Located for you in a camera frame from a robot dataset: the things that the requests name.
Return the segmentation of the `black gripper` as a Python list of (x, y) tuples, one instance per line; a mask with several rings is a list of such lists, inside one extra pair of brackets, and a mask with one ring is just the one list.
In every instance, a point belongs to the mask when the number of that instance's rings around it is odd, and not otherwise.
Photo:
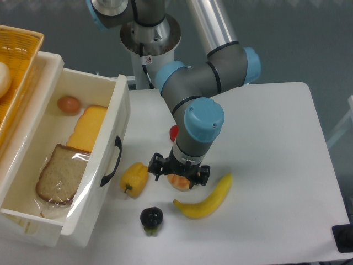
[(200, 163), (193, 164), (190, 161), (180, 162), (177, 158), (170, 154), (167, 159), (159, 153), (155, 153), (148, 165), (148, 172), (155, 176), (154, 180), (158, 181), (159, 176), (176, 174), (189, 180), (189, 189), (195, 185), (205, 186), (210, 176), (211, 167)]

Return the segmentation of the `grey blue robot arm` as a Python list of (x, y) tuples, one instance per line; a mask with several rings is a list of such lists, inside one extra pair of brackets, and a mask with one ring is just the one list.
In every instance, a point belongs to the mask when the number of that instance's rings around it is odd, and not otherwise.
[(177, 174), (204, 186), (210, 167), (202, 160), (224, 123), (224, 111), (213, 96), (255, 81), (261, 73), (258, 54), (240, 45), (221, 1), (187, 2), (207, 56), (197, 68), (174, 60), (181, 29), (166, 13), (164, 1), (86, 4), (98, 27), (121, 28), (136, 87), (158, 90), (179, 128), (169, 156), (155, 153), (149, 172), (156, 177)]

